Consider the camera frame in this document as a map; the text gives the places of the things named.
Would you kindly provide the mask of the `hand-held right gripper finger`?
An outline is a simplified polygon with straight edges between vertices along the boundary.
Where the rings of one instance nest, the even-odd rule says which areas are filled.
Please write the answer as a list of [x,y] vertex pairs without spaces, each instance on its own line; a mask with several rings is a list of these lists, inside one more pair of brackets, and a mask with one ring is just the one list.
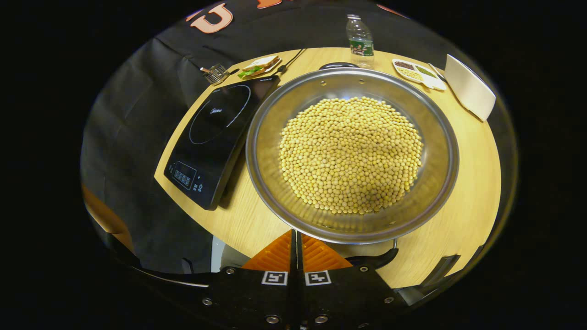
[[290,329],[295,238],[287,231],[251,258],[214,244],[211,282],[202,296],[205,317],[227,330]]
[[378,256],[348,257],[350,267],[304,272],[302,234],[296,232],[296,322],[302,330],[383,330],[405,302],[377,272],[394,260],[393,246]]

